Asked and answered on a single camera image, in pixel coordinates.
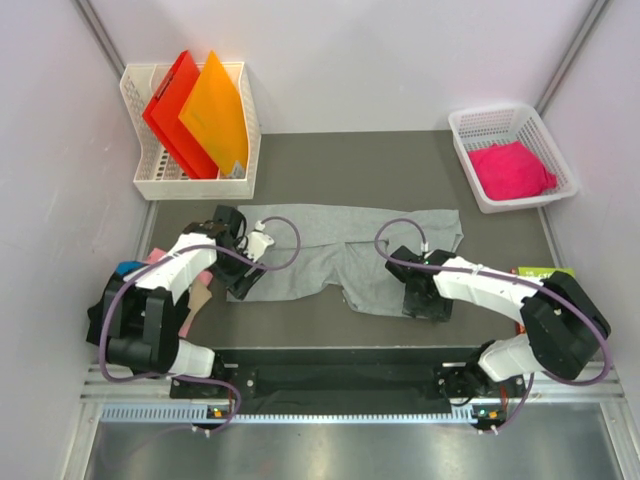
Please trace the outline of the grey t shirt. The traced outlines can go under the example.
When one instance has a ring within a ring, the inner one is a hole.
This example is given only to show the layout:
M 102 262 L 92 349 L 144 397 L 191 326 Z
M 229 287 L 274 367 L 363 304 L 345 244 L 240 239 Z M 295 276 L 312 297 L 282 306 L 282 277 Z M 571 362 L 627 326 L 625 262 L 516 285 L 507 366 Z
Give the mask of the grey t shirt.
M 297 300 L 329 285 L 342 288 L 349 307 L 363 314 L 403 315 L 404 285 L 385 268 L 374 237 L 386 222 L 406 218 L 419 226 L 398 223 L 385 229 L 378 245 L 388 254 L 401 246 L 418 253 L 426 235 L 430 248 L 457 249 L 463 239 L 457 210 L 395 210 L 313 204 L 241 205 L 250 225 L 272 216 L 298 228 L 301 250 L 289 267 L 267 272 L 245 297 L 247 302 Z

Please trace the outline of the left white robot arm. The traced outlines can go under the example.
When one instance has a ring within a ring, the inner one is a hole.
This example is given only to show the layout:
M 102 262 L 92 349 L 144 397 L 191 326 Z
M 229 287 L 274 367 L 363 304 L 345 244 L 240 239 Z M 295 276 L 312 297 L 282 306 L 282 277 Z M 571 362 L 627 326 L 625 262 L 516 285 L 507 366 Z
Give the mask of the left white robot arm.
M 100 344 L 110 304 L 130 282 L 111 317 L 105 361 L 127 367 L 133 374 L 190 376 L 203 395 L 220 394 L 228 378 L 222 359 L 213 350 L 184 339 L 180 329 L 195 311 L 189 300 L 194 281 L 202 273 L 211 273 L 234 298 L 246 297 L 264 271 L 242 260 L 256 263 L 275 244 L 264 229 L 264 223 L 258 221 L 248 231 L 246 217 L 222 205 L 212 219 L 190 223 L 153 271 L 140 276 L 145 263 L 120 263 L 101 299 L 87 311 L 86 341 Z

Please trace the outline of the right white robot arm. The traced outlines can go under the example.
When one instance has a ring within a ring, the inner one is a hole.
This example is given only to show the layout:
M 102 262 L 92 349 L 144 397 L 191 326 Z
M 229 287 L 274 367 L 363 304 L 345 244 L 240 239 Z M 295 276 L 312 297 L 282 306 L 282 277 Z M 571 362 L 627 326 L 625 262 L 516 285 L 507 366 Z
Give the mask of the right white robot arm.
M 597 352 L 605 356 L 605 367 L 593 381 L 600 381 L 611 367 L 609 322 L 578 281 L 565 272 L 523 277 L 439 249 L 416 255 L 400 247 L 383 257 L 387 270 L 401 282 L 423 283 L 419 299 L 466 302 L 524 328 L 510 339 L 488 341 L 470 361 L 466 380 L 478 395 L 492 394 L 507 379 L 535 373 L 575 384 Z

